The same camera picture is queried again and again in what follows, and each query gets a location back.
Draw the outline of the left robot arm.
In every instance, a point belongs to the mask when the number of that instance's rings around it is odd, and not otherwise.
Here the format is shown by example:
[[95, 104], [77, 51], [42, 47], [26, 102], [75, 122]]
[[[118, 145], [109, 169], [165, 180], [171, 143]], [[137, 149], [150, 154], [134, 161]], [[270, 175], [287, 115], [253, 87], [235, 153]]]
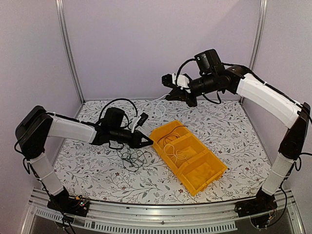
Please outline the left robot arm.
[[14, 149], [23, 155], [48, 194], [54, 198], [53, 203], [61, 211], [67, 212], [73, 206], [72, 200], [45, 154], [47, 138], [67, 138], [97, 146], [114, 141], [132, 149], [151, 146], [153, 141], [136, 129], [148, 116], [137, 116], [131, 129], [122, 125], [125, 116], [122, 109], [111, 107], [106, 110], [103, 118], [91, 123], [49, 113], [37, 105], [17, 126]]

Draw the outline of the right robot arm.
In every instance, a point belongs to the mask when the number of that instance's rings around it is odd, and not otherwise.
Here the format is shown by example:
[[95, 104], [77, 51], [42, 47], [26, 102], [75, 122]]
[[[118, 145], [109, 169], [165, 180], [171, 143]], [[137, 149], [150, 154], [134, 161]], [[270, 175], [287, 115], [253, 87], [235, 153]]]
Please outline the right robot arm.
[[166, 100], [185, 102], [189, 107], [197, 106], [197, 97], [205, 97], [212, 92], [228, 91], [259, 105], [280, 120], [287, 132], [280, 143], [278, 155], [265, 182], [252, 202], [255, 212], [261, 213], [271, 204], [271, 198], [282, 182], [290, 175], [295, 162], [302, 155], [309, 123], [311, 108], [307, 103], [299, 103], [267, 82], [261, 80], [244, 65], [223, 63], [216, 50], [210, 49], [184, 62], [196, 62], [200, 77], [191, 79], [176, 73], [162, 76], [161, 82], [171, 88]]

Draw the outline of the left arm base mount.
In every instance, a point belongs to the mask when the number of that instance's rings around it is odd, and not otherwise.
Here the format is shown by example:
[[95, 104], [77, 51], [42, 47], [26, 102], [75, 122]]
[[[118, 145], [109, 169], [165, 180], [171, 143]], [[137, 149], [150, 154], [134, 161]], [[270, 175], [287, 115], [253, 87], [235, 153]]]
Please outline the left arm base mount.
[[52, 210], [65, 214], [86, 217], [89, 211], [90, 198], [82, 195], [70, 196], [66, 188], [57, 194], [52, 195], [46, 191], [49, 196], [47, 207]]

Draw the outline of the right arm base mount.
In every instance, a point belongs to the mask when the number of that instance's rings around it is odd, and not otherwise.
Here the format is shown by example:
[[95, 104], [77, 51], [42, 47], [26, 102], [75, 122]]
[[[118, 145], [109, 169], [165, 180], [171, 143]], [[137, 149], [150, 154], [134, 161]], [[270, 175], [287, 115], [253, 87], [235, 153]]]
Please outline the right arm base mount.
[[277, 203], [274, 195], [268, 195], [261, 189], [253, 199], [235, 203], [234, 211], [239, 217], [256, 215], [251, 218], [251, 224], [263, 229], [268, 227], [276, 215]]

